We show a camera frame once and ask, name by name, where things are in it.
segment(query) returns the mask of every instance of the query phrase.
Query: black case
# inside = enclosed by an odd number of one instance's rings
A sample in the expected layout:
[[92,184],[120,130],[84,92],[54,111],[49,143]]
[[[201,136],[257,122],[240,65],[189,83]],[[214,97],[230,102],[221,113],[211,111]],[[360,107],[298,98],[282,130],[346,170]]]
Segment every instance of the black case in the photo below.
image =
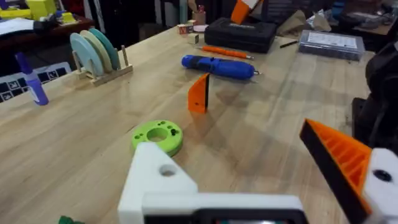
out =
[[206,28],[205,42],[209,45],[267,53],[275,39],[276,28],[271,23],[238,25],[230,19],[219,18]]

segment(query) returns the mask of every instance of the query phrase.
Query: orange triangular piece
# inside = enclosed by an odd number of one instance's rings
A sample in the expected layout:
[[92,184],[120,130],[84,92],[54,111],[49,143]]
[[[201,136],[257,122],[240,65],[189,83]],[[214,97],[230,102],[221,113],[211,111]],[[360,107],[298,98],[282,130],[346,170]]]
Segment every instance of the orange triangular piece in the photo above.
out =
[[206,113],[209,93],[209,73],[202,75],[188,91],[188,110]]
[[362,223],[372,210],[362,196],[371,149],[319,122],[306,119],[300,138],[317,163],[351,223]]
[[362,194],[371,148],[319,122],[306,119],[352,188]]

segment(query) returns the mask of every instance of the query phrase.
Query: purple glue stick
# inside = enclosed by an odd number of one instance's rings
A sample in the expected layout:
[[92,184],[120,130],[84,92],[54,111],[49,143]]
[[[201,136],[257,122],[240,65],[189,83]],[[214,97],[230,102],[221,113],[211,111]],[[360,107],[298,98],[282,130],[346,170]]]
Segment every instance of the purple glue stick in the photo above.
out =
[[21,68],[21,72],[24,74],[26,85],[29,87],[30,94],[33,100],[38,105],[46,105],[49,103],[49,99],[45,95],[42,87],[42,82],[39,80],[36,72],[33,71],[32,67],[27,63],[25,55],[22,52],[15,54],[18,64]]

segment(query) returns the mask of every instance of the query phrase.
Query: green object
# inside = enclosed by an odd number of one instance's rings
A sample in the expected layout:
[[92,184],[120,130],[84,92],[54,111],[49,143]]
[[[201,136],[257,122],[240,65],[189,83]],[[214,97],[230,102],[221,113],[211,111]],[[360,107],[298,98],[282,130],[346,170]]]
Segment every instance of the green object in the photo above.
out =
[[99,31],[98,29],[95,28],[91,28],[88,30],[89,32],[91,32],[92,34],[94,34],[94,36],[102,43],[102,45],[105,47],[106,52],[108,53],[110,59],[111,59],[111,63],[112,63],[112,68],[114,70],[119,69],[119,56],[118,56],[118,52],[114,49],[112,43],[108,40],[108,38],[106,38],[106,36]]
[[60,220],[58,221],[58,224],[85,224],[85,223],[78,221],[74,222],[72,218],[62,215]]
[[139,126],[133,133],[133,152],[140,142],[156,142],[167,153],[174,156],[182,147],[182,130],[171,121],[149,121]]

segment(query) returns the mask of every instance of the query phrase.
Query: light green disc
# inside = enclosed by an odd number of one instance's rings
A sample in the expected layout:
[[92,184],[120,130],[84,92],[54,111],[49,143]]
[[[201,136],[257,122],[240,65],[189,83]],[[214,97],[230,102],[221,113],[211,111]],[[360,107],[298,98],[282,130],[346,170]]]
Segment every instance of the light green disc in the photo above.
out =
[[156,142],[170,157],[182,147],[182,130],[171,121],[149,121],[140,125],[134,131],[131,142],[133,151],[140,142]]

